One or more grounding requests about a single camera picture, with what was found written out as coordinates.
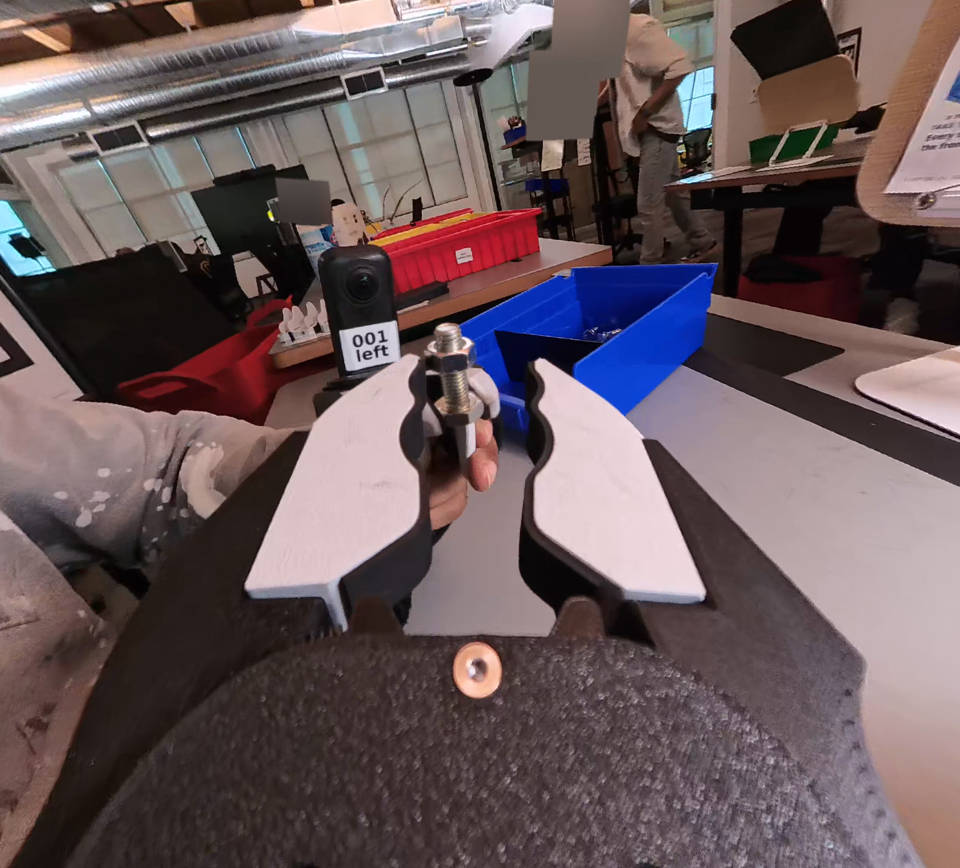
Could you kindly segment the white carton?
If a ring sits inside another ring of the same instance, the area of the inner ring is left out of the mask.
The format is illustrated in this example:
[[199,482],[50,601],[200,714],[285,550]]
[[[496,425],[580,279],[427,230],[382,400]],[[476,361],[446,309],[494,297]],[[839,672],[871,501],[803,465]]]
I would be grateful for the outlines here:
[[338,247],[366,244],[367,223],[355,202],[331,201],[332,237]]

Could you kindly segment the steel hex bolt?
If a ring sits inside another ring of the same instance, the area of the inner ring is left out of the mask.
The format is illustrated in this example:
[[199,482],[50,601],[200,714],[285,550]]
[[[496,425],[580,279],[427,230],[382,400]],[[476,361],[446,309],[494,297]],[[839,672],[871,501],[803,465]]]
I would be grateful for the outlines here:
[[[455,322],[443,322],[434,329],[434,338],[438,346],[444,349],[458,348],[462,344],[462,338],[469,338],[462,333],[459,324]],[[443,424],[450,429],[454,429],[454,406],[457,403],[457,388],[455,387],[456,373],[433,374],[439,376],[441,396],[437,401],[437,409]]]

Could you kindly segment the green bin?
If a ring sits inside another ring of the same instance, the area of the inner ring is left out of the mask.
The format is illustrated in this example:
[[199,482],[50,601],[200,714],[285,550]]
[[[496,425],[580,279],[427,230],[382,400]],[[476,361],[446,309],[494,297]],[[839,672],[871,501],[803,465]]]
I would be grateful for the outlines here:
[[[814,154],[825,151],[832,147],[838,133],[839,125],[829,124],[829,129],[824,136],[819,149]],[[775,149],[781,135],[782,134],[768,134],[751,141],[749,145],[750,164],[753,166],[767,166],[771,153]]]

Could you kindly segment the large dark panel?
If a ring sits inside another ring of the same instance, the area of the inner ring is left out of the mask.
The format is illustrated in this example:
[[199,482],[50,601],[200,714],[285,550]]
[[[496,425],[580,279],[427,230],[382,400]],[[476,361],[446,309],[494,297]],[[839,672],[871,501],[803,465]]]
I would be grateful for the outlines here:
[[99,401],[235,333],[158,246],[19,277],[13,290],[79,377],[81,393]]

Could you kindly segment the small wooden board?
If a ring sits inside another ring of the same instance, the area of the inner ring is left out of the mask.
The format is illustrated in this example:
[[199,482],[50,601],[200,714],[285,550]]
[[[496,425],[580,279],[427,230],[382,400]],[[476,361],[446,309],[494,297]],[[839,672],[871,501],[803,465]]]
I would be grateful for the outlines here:
[[757,95],[764,136],[820,120],[838,124],[859,110],[855,66],[844,54],[762,80]]

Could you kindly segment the wooden clipboard board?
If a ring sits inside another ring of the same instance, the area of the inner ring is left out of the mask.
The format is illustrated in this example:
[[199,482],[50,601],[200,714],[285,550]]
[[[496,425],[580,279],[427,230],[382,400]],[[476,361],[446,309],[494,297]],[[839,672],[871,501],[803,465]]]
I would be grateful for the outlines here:
[[917,37],[896,78],[885,114],[873,135],[857,176],[859,207],[878,222],[936,230],[958,230],[958,198],[921,205],[929,189],[887,193],[908,144],[932,104],[945,70],[956,64],[959,0],[932,0]]

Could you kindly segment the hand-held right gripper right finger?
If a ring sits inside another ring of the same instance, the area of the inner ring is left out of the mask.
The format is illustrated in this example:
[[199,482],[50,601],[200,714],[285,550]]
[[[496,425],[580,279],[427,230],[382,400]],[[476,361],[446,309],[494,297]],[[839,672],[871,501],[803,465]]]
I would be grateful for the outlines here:
[[595,589],[698,605],[707,590],[642,433],[546,359],[529,365],[522,533]]

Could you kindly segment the red plastic basket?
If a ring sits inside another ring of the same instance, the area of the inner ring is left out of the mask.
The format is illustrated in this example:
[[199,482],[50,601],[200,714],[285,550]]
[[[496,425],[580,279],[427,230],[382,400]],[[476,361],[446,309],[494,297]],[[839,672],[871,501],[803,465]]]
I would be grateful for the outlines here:
[[280,389],[310,374],[309,369],[278,369],[270,357],[278,326],[267,322],[292,305],[293,298],[269,301],[251,313],[242,330],[173,370],[118,385],[114,403],[147,412],[200,411],[263,425]]

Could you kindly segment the red plastic bin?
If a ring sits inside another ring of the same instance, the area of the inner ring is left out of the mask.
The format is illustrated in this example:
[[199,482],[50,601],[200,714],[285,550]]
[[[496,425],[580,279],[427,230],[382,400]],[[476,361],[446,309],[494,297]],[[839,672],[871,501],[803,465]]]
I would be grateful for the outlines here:
[[395,294],[433,282],[449,283],[541,249],[532,208],[484,212],[462,224],[378,246],[390,258]]

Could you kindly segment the black panel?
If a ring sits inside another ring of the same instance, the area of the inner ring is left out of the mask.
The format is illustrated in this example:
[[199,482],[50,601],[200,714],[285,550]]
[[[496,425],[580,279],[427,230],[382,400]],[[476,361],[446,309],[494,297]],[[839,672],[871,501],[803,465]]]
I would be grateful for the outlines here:
[[822,0],[789,0],[737,25],[730,41],[760,81],[840,53]]

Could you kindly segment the steel hex nut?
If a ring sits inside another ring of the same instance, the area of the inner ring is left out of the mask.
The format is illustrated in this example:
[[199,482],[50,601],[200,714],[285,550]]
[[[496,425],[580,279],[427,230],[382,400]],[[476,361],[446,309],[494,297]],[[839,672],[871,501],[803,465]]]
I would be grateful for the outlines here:
[[441,349],[439,343],[430,342],[423,353],[428,371],[438,375],[452,375],[470,370],[476,364],[476,346],[470,338],[463,337],[458,347]]

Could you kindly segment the brown office desk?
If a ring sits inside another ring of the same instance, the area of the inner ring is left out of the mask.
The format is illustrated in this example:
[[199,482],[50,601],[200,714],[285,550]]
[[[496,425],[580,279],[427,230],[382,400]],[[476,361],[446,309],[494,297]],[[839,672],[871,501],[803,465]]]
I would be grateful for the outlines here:
[[686,194],[694,212],[723,216],[723,296],[737,298],[742,267],[743,217],[758,210],[825,206],[859,210],[857,178],[862,156],[823,156],[796,165],[748,166],[714,170],[677,179],[669,194]]

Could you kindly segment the blue plastic bin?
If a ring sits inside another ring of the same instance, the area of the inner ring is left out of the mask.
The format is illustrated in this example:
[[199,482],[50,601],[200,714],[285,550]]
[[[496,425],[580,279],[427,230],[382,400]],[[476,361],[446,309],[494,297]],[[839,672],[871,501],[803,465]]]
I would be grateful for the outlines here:
[[496,331],[580,339],[583,330],[622,332],[583,358],[572,377],[628,414],[703,345],[714,263],[572,269],[462,325],[476,360],[494,380],[506,430],[526,434],[523,399],[506,393]]

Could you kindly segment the printed instruction sheet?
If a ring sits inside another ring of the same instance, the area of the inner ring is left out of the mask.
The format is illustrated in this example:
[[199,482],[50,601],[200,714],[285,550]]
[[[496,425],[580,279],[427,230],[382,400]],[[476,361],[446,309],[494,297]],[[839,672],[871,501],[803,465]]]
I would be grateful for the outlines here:
[[948,56],[885,194],[956,192],[959,186],[959,44]]

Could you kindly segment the black monitor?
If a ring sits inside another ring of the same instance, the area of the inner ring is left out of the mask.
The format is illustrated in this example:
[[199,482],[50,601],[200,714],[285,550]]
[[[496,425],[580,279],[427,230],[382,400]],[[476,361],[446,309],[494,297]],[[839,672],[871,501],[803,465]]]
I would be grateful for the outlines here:
[[190,195],[221,254],[257,256],[282,242],[269,213],[269,202],[279,197],[278,179],[307,178],[302,164],[280,169],[265,165],[214,178],[211,187]]

